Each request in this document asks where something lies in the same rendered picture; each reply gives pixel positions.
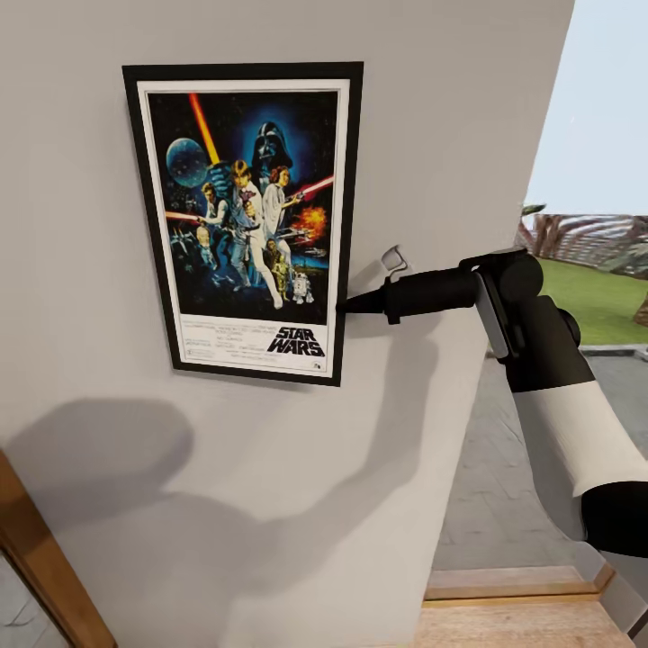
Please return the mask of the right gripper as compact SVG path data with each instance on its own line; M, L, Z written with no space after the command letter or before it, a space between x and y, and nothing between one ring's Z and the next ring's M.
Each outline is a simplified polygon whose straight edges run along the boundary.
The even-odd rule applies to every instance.
M336 305L337 312L383 313L390 325L401 324L400 318L430 312L440 312L445 304L443 281L438 270L400 277L391 283L384 278L384 285L375 293L369 293L346 303Z

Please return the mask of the poster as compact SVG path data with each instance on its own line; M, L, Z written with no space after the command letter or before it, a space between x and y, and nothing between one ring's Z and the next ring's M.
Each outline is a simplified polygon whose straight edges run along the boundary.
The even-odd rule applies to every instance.
M340 387L364 64L121 66L174 369Z

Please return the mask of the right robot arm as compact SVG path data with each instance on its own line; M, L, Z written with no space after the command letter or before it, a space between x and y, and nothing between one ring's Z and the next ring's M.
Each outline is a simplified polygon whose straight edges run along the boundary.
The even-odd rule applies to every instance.
M573 541L594 546L648 604L648 463L580 353L576 319L537 296L544 276L525 247L414 274L399 245L382 255L384 285L337 312L400 318L457 308L479 312L506 366L538 498Z

